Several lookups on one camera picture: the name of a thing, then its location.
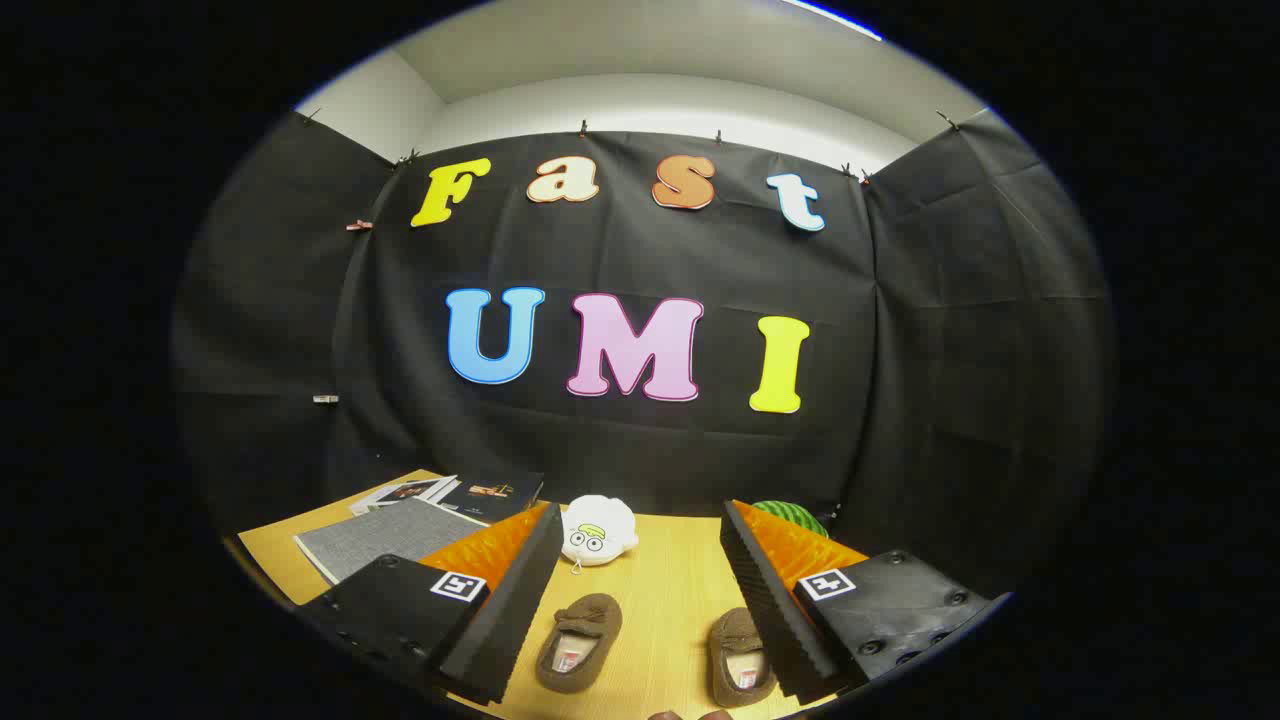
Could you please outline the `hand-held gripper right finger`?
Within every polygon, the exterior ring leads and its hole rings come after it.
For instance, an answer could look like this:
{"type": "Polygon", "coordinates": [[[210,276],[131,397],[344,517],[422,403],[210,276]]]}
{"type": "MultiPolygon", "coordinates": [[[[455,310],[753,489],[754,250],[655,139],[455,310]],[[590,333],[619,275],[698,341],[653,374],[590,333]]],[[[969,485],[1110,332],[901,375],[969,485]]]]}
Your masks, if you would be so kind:
{"type": "Polygon", "coordinates": [[[905,550],[867,556],[737,500],[719,541],[781,691],[803,703],[906,676],[1007,601],[905,550]]]}

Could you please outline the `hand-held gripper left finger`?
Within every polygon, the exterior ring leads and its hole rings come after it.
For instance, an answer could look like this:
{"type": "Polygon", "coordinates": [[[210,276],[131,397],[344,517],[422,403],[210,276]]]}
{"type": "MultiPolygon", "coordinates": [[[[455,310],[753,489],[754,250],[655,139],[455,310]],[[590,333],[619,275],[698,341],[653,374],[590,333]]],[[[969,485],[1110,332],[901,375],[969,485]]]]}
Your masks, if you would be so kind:
{"type": "Polygon", "coordinates": [[[561,555],[561,507],[541,502],[433,553],[381,551],[300,606],[335,648],[424,694],[503,698],[561,555]]]}

